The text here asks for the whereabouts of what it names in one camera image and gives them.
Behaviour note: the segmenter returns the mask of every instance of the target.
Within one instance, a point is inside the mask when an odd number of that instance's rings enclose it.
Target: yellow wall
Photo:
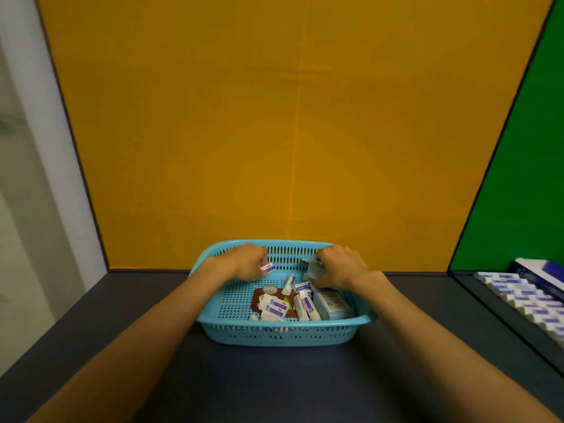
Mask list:
[[[550,0],[39,0],[111,267],[443,271]]]

